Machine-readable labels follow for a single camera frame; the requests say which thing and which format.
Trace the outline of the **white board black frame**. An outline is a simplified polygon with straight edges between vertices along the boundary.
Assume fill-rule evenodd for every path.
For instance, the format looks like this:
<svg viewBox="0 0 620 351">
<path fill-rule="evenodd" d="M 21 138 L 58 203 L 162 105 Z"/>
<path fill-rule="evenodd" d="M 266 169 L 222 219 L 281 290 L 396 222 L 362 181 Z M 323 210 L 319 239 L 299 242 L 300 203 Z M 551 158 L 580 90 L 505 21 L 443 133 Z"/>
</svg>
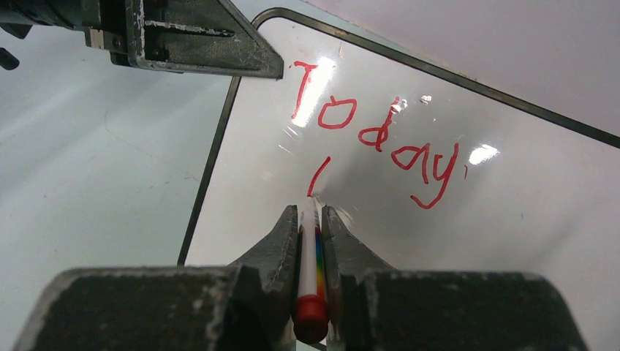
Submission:
<svg viewBox="0 0 620 351">
<path fill-rule="evenodd" d="M 285 8 L 235 78 L 179 263 L 230 263 L 314 198 L 397 268 L 525 271 L 619 348 L 619 137 Z"/>
</svg>

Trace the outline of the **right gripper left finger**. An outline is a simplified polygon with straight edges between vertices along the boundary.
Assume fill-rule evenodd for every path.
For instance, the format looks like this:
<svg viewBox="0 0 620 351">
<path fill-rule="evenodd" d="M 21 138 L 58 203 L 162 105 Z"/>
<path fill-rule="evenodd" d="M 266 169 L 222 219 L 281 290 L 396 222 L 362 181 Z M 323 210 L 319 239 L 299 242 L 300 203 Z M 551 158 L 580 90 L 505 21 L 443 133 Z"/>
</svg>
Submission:
<svg viewBox="0 0 620 351">
<path fill-rule="evenodd" d="M 226 266 L 75 268 L 42 291 L 15 350 L 293 350 L 298 210 Z"/>
</svg>

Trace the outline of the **red whiteboard marker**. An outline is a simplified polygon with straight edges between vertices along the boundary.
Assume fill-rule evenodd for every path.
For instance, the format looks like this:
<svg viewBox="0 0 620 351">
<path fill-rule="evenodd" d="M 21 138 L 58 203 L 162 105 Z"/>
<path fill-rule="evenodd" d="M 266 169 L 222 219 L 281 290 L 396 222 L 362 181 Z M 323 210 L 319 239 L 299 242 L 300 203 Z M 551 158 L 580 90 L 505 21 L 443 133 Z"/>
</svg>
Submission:
<svg viewBox="0 0 620 351">
<path fill-rule="evenodd" d="M 317 201 L 313 197 L 307 197 L 302 203 L 299 234 L 301 235 L 301 248 L 298 297 L 315 295 L 325 300 L 322 232 Z"/>
</svg>

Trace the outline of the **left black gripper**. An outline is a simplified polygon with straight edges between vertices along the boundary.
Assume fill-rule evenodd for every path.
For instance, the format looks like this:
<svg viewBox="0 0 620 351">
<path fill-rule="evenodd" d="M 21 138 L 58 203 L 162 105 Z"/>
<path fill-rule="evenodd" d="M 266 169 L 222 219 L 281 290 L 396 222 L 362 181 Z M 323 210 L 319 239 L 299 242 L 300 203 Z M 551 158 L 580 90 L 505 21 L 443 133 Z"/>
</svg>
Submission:
<svg viewBox="0 0 620 351">
<path fill-rule="evenodd" d="M 91 32 L 101 31 L 117 66 L 270 79 L 284 73 L 283 58 L 231 1 L 1 1 L 2 31 L 25 39 L 33 26 L 81 31 L 92 48 Z"/>
</svg>

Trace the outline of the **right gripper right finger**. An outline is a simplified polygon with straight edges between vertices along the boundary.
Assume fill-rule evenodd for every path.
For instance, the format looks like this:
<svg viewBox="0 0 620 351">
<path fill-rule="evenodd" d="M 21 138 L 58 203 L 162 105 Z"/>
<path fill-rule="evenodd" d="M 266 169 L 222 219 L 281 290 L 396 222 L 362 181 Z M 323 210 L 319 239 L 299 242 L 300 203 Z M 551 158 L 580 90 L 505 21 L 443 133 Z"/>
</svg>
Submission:
<svg viewBox="0 0 620 351">
<path fill-rule="evenodd" d="M 322 209 L 329 350 L 585 350 L 561 293 L 535 273 L 394 268 Z"/>
</svg>

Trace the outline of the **red marker cap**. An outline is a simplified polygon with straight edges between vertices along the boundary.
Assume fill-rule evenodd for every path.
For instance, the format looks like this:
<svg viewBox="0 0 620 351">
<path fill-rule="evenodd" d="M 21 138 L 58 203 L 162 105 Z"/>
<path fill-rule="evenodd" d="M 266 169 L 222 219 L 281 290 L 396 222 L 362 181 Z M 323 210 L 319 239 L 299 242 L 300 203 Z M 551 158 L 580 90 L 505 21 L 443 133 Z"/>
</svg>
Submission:
<svg viewBox="0 0 620 351">
<path fill-rule="evenodd" d="M 292 310 L 293 330 L 298 341 L 316 344 L 328 334 L 328 302 L 321 295 L 299 297 Z"/>
</svg>

